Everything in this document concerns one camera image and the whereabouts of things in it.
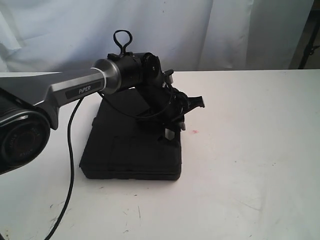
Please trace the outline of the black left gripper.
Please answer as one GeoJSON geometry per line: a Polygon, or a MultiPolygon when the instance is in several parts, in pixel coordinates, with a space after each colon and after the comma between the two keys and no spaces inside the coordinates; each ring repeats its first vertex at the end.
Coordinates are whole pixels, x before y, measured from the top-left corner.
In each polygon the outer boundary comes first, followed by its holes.
{"type": "MultiPolygon", "coordinates": [[[[156,121],[162,124],[178,123],[181,131],[186,130],[184,115],[195,108],[204,108],[202,96],[189,97],[174,87],[137,87],[137,92],[148,104],[149,109],[139,115],[140,120],[156,121]]],[[[158,141],[168,144],[175,139],[175,132],[164,127],[158,141]]]]}

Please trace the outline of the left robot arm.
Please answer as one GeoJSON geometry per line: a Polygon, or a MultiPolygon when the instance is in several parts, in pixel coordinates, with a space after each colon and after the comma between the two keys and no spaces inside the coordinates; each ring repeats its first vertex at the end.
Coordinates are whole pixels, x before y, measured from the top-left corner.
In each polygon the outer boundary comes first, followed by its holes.
{"type": "Polygon", "coordinates": [[[149,52],[110,53],[93,67],[51,74],[0,79],[0,172],[33,161],[46,147],[50,131],[58,128],[59,110],[91,94],[101,96],[137,89],[153,110],[150,118],[180,122],[204,107],[203,98],[189,97],[172,86],[173,70],[162,71],[149,52]]]}

